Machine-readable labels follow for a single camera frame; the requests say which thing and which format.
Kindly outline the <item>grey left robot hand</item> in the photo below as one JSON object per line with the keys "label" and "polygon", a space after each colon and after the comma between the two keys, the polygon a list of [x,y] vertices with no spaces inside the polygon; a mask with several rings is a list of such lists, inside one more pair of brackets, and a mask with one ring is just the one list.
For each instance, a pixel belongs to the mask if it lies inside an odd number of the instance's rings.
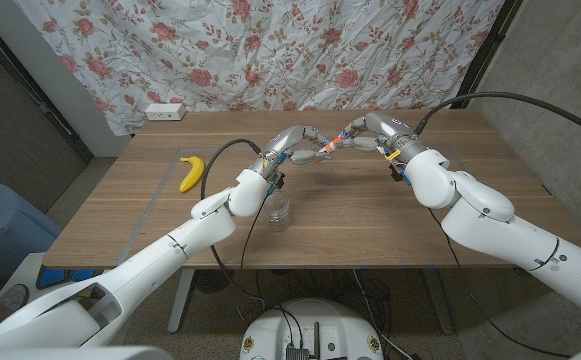
{"label": "grey left robot hand", "polygon": [[[312,149],[298,149],[302,140],[308,140],[316,146]],[[313,160],[326,157],[320,150],[330,141],[312,126],[291,126],[276,135],[261,151],[257,159],[249,167],[250,170],[268,179],[276,173],[279,166],[286,160],[295,165],[304,165]]]}

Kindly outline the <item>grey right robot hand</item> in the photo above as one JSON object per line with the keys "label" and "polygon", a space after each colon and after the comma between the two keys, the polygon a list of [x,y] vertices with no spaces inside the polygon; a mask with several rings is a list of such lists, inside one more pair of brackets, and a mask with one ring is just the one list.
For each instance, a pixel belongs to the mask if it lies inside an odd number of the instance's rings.
{"label": "grey right robot hand", "polygon": [[[361,146],[358,146],[356,138],[367,131],[377,135],[374,145],[371,146],[368,140],[362,140]],[[341,135],[344,142],[363,150],[379,146],[386,151],[385,156],[389,161],[408,163],[419,153],[428,150],[408,125],[392,116],[376,112],[353,120],[344,128]]]}

